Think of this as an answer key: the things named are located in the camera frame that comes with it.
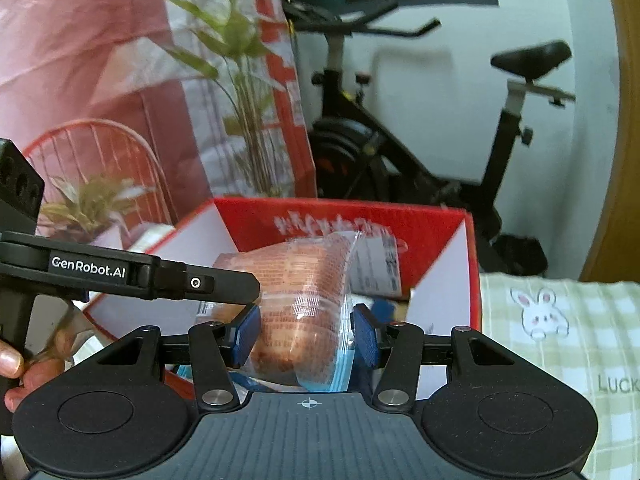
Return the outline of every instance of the wooden door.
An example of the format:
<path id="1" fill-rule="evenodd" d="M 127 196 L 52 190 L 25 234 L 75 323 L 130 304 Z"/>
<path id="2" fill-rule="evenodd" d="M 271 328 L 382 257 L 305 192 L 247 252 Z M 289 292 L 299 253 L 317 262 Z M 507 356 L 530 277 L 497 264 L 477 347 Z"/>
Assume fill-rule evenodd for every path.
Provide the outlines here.
<path id="1" fill-rule="evenodd" d="M 640 282 L 640 0 L 611 0 L 620 51 L 620 117 L 609 190 L 581 279 Z"/>

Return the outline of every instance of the metal screw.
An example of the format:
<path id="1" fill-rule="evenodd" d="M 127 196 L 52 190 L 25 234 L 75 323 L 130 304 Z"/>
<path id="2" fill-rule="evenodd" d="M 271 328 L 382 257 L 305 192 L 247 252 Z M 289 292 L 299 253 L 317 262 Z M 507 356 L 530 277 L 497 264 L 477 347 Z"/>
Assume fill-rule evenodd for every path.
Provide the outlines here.
<path id="1" fill-rule="evenodd" d="M 209 390 L 202 394 L 202 402 L 209 406 L 224 406 L 234 400 L 231 392 L 226 390 Z"/>
<path id="2" fill-rule="evenodd" d="M 384 390 L 378 394 L 378 400 L 385 406 L 402 406 L 409 400 L 409 395 L 402 390 Z"/>

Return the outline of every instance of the bike handlebar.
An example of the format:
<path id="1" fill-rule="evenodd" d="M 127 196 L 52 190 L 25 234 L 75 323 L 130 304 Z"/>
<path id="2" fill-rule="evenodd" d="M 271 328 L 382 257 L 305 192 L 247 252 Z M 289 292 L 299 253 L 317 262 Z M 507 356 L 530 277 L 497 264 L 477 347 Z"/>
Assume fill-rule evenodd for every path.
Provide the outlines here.
<path id="1" fill-rule="evenodd" d="M 369 27 L 369 23 L 374 20 L 390 13 L 392 10 L 398 8 L 398 2 L 395 0 L 387 0 L 384 4 L 377 9 L 351 20 L 350 22 L 343 22 L 341 20 L 335 20 L 334 22 L 308 22 L 298 21 L 295 22 L 296 30 L 300 32 L 318 32 L 320 34 L 327 34 L 329 36 L 350 36 L 351 34 L 375 34 L 378 36 L 392 36 L 395 38 L 419 38 L 428 34 L 432 30 L 438 28 L 441 23 L 440 20 L 434 18 L 429 23 L 423 25 L 417 30 L 397 30 L 394 28 L 377 28 Z"/>

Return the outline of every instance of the round black disc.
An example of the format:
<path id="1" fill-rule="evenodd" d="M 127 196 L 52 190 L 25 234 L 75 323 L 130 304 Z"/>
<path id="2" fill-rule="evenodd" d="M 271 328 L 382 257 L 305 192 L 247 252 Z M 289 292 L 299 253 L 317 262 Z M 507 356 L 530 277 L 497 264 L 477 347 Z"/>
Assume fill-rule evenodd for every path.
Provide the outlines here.
<path id="1" fill-rule="evenodd" d="M 513 479 L 580 470 L 598 430 L 588 401 L 564 385 L 510 390 L 451 383 L 431 396 L 422 426 L 449 461 Z"/>
<path id="2" fill-rule="evenodd" d="M 61 478 L 109 478 L 158 462 L 189 423 L 185 402 L 161 383 L 111 391 L 45 386 L 18 408 L 14 433 L 30 468 Z"/>
<path id="3" fill-rule="evenodd" d="M 316 182 L 321 198 L 344 198 L 351 183 L 362 171 L 358 164 L 360 148 L 350 139 L 333 132 L 310 132 L 314 164 L 316 165 Z M 359 178 L 355 190 L 351 193 L 353 200 L 377 200 L 376 184 L 367 168 Z"/>

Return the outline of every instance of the plaid blanket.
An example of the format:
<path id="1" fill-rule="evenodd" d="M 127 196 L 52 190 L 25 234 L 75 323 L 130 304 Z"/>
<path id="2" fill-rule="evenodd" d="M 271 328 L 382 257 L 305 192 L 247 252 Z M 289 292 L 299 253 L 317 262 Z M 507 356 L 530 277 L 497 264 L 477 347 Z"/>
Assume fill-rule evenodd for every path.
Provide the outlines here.
<path id="1" fill-rule="evenodd" d="M 481 276 L 482 331 L 593 405 L 591 480 L 640 478 L 640 285 Z"/>

